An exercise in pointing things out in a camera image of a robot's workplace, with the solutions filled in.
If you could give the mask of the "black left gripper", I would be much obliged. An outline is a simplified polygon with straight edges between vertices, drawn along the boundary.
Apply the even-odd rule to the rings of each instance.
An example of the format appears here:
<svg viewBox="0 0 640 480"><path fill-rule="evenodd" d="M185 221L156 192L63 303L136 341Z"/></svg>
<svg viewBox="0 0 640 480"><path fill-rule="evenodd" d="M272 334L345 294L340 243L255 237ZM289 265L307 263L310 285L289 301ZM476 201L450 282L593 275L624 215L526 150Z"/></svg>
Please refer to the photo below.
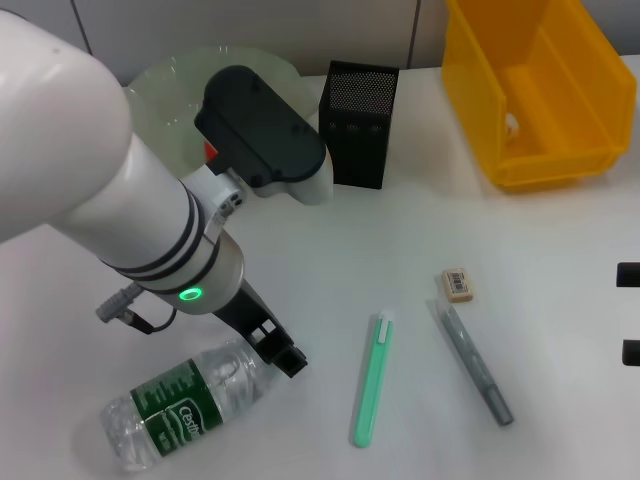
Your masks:
<svg viewBox="0 0 640 480"><path fill-rule="evenodd" d="M307 366L306 356L246 280L214 315L246 340L266 364L277 367L289 378Z"/></svg>

